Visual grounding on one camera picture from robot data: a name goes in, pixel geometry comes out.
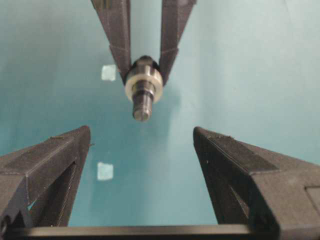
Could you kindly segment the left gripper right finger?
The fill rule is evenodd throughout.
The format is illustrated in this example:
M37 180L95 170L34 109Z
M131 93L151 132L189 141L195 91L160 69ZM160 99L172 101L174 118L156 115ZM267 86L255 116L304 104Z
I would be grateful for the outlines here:
M320 237L320 167L202 127L193 144L219 224L278 240Z

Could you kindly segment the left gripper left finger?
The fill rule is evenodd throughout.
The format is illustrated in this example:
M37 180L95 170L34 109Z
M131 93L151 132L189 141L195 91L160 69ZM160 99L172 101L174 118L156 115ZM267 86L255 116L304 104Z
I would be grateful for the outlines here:
M86 125L0 158L0 238L68 226L91 143Z

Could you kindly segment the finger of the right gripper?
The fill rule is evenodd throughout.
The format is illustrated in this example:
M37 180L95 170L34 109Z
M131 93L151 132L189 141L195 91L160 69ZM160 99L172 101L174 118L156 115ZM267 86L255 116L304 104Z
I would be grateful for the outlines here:
M178 55L178 45L191 15L195 0L163 0L161 5L161 35L159 69L163 84Z
M109 41L122 82L126 82L131 62L131 2L129 0L93 0L93 8Z

